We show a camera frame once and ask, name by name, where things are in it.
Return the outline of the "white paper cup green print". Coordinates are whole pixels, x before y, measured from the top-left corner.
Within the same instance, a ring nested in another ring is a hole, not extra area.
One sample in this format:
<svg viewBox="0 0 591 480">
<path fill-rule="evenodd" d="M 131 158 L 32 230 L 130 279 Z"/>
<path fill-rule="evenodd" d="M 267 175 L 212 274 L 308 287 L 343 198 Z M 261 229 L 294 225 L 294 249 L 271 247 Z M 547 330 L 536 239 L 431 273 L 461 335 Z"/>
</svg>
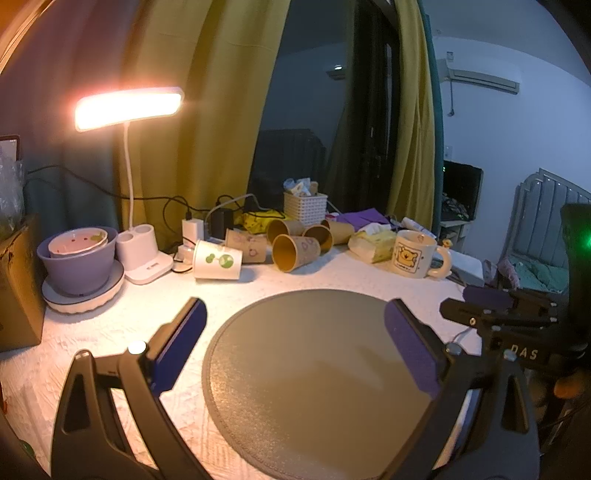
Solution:
<svg viewBox="0 0 591 480">
<path fill-rule="evenodd" d="M 242 251 L 198 240 L 193 248 L 192 272 L 196 279 L 238 280 Z"/>
</svg>

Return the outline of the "brown paper cup middle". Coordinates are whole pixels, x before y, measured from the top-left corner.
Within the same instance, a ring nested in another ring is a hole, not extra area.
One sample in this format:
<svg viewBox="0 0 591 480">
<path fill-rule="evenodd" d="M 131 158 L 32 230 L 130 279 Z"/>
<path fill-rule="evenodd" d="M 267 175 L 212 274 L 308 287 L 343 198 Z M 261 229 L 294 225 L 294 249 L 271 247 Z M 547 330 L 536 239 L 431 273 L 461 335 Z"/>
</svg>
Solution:
<svg viewBox="0 0 591 480">
<path fill-rule="evenodd" d="M 325 255 L 334 245 L 334 237 L 329 227 L 325 225 L 312 225 L 304 230 L 304 237 L 314 238 L 320 245 L 321 254 Z"/>
</svg>

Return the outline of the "brown paper cup front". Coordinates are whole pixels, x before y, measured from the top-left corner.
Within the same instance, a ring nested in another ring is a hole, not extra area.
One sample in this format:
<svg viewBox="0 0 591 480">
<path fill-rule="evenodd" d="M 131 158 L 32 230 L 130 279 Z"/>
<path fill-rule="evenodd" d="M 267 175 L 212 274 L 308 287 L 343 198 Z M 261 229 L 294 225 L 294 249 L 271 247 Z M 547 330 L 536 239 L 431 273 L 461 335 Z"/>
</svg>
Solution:
<svg viewBox="0 0 591 480">
<path fill-rule="evenodd" d="M 321 246 L 315 238 L 280 234 L 273 241 L 271 255 L 274 265 L 288 273 L 317 260 Z"/>
</svg>

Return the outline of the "brown paper cup left back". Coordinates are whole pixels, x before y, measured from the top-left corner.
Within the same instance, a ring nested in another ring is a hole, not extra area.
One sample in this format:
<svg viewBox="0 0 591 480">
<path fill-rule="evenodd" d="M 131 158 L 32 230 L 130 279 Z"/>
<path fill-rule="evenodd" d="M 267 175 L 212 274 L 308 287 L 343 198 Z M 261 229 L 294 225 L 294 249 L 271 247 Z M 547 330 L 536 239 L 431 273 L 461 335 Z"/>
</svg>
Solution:
<svg viewBox="0 0 591 480">
<path fill-rule="evenodd" d="M 266 239 L 273 244 L 277 236 L 301 236 L 304 233 L 305 226 L 301 221 L 288 219 L 273 219 L 266 229 Z"/>
</svg>

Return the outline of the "black monitor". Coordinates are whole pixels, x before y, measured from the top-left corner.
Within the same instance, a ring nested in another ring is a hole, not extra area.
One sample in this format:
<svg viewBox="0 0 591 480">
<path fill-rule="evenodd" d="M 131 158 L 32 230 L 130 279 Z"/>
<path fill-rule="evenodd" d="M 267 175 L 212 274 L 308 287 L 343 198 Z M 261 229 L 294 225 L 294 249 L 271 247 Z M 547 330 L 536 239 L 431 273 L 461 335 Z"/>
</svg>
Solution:
<svg viewBox="0 0 591 480">
<path fill-rule="evenodd" d="M 444 161 L 443 221 L 473 221 L 476 218 L 483 178 L 481 168 Z"/>
</svg>

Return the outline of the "yellow curtain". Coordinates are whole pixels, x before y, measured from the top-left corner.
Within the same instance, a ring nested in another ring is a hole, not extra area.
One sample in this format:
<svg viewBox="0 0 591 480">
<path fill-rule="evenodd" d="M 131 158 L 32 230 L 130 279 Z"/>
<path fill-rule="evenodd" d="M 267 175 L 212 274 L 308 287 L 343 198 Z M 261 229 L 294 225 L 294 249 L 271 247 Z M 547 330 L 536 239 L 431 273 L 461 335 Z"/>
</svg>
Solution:
<svg viewBox="0 0 591 480">
<path fill-rule="evenodd" d="M 394 2 L 400 39 L 400 113 L 388 212 L 432 225 L 435 112 L 428 43 L 417 1 Z"/>
<path fill-rule="evenodd" d="M 179 242 L 187 207 L 203 218 L 245 193 L 287 1 L 99 1 L 123 40 L 124 88 L 178 86 L 179 112 L 130 129 L 136 222 L 160 246 Z"/>
</svg>

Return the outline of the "white round plate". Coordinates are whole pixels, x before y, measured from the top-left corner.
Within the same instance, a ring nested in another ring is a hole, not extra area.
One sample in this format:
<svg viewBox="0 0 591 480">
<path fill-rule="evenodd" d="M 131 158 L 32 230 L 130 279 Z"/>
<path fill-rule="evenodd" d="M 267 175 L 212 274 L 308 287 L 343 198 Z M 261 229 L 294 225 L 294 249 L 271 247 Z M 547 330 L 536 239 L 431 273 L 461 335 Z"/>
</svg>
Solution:
<svg viewBox="0 0 591 480">
<path fill-rule="evenodd" d="M 81 314 L 104 306 L 113 300 L 124 284 L 125 276 L 122 264 L 115 260 L 105 284 L 97 291 L 80 296 L 60 293 L 46 278 L 41 287 L 42 297 L 48 307 L 62 314 Z"/>
</svg>

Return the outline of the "purple cloth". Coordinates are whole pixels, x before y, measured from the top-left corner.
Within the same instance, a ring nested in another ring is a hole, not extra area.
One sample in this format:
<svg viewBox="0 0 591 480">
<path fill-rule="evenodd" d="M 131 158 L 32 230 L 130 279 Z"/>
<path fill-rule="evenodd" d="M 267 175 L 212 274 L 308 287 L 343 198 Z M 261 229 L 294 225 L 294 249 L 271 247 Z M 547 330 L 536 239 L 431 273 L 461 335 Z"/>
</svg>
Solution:
<svg viewBox="0 0 591 480">
<path fill-rule="evenodd" d="M 328 215 L 327 220 L 351 224 L 355 231 L 359 231 L 370 223 L 377 223 L 381 225 L 389 225 L 389 219 L 381 214 L 375 208 L 370 208 L 358 212 L 342 213 L 339 215 Z"/>
</svg>

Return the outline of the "cardboard box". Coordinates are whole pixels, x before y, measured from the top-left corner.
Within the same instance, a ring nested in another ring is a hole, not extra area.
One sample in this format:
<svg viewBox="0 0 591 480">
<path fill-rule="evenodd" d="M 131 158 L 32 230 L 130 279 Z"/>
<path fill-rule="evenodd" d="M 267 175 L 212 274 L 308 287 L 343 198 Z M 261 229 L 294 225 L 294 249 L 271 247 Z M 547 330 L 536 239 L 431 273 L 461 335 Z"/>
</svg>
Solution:
<svg viewBox="0 0 591 480">
<path fill-rule="evenodd" d="M 36 255 L 38 216 L 27 216 L 18 231 L 1 242 L 0 350 L 38 345 L 42 339 L 45 302 L 43 267 Z"/>
</svg>

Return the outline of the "purple bowl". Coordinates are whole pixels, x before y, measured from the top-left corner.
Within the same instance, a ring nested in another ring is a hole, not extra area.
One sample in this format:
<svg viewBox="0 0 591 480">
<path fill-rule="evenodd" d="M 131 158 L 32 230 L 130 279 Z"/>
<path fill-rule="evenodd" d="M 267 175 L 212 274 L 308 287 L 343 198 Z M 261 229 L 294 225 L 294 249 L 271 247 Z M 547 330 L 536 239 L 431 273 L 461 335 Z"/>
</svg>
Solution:
<svg viewBox="0 0 591 480">
<path fill-rule="evenodd" d="M 80 296 L 93 293 L 107 281 L 115 260 L 115 240 L 118 232 L 106 226 L 99 226 L 108 234 L 107 242 L 101 247 L 69 257 L 51 257 L 48 244 L 56 234 L 43 240 L 36 253 L 42 261 L 48 278 L 60 292 Z"/>
</svg>

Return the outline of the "white desk lamp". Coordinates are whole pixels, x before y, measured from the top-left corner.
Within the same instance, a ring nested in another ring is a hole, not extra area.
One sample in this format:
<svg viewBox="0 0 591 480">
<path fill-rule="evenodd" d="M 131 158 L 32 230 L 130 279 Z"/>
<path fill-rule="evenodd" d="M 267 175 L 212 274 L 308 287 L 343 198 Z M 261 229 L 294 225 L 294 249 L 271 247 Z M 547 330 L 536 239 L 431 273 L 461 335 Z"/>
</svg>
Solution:
<svg viewBox="0 0 591 480">
<path fill-rule="evenodd" d="M 111 91 L 80 99 L 74 109 L 78 132 L 123 126 L 123 153 L 129 196 L 128 228 L 116 238 L 116 254 L 125 278 L 135 285 L 146 285 L 169 272 L 172 258 L 159 250 L 154 227 L 135 225 L 134 192 L 129 149 L 129 128 L 133 122 L 173 116 L 184 98 L 179 87 L 151 87 Z"/>
</svg>

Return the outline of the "round grey mat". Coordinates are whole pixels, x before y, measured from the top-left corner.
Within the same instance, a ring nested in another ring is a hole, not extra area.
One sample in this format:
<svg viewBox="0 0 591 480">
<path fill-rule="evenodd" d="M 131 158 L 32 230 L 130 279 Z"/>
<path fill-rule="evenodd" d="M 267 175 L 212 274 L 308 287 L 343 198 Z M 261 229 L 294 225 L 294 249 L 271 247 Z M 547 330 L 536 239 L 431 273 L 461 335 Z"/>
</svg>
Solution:
<svg viewBox="0 0 591 480">
<path fill-rule="evenodd" d="M 202 364 L 228 444 L 277 479 L 375 479 L 430 398 L 385 326 L 386 303 L 342 290 L 263 299 L 226 321 Z"/>
</svg>

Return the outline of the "pink patterned bowl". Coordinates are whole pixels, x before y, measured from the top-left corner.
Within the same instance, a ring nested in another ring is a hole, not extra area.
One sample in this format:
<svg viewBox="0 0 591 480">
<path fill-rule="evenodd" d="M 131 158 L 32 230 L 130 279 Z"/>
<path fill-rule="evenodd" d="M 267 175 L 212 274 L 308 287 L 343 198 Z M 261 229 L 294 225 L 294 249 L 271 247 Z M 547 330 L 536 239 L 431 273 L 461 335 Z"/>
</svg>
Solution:
<svg viewBox="0 0 591 480">
<path fill-rule="evenodd" d="M 93 251 L 107 240 L 107 232 L 99 227 L 73 229 L 53 238 L 48 250 L 51 257 L 69 257 Z"/>
</svg>

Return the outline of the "white charger plug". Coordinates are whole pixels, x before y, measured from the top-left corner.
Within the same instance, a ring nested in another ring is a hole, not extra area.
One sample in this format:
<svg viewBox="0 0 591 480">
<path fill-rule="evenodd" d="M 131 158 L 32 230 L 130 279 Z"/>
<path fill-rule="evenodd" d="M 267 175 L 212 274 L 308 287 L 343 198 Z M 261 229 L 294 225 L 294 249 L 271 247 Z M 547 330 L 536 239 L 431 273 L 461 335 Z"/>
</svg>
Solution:
<svg viewBox="0 0 591 480">
<path fill-rule="evenodd" d="M 197 218 L 181 221 L 182 243 L 173 257 L 172 271 L 188 273 L 192 269 L 192 259 L 198 240 L 204 240 L 204 222 Z"/>
</svg>

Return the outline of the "black power adapter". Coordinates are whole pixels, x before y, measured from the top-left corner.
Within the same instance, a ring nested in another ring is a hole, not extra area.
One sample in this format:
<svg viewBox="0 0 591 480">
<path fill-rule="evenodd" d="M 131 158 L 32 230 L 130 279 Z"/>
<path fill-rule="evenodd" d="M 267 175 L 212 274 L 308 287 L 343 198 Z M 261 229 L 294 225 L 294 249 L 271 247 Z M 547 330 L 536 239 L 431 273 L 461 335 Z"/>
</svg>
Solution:
<svg viewBox="0 0 591 480">
<path fill-rule="evenodd" d="M 235 227 L 235 212 L 230 208 L 216 209 L 209 217 L 209 234 L 211 237 L 223 240 L 228 230 Z"/>
</svg>

